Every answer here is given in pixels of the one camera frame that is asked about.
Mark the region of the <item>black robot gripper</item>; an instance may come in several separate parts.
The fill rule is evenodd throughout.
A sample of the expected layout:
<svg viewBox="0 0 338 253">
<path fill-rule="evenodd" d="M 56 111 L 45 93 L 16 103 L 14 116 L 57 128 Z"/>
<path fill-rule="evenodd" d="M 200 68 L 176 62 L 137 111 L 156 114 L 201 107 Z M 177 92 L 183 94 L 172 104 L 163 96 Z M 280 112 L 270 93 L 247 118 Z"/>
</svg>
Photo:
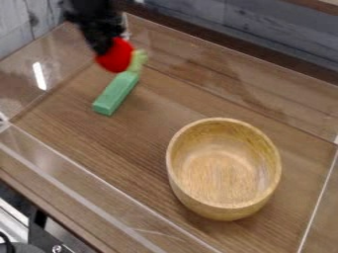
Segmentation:
<svg viewBox="0 0 338 253">
<path fill-rule="evenodd" d="M 95 53 L 104 54 L 125 32 L 123 13 L 115 0 L 58 0 L 58 6 L 64 18 L 77 25 Z"/>
</svg>

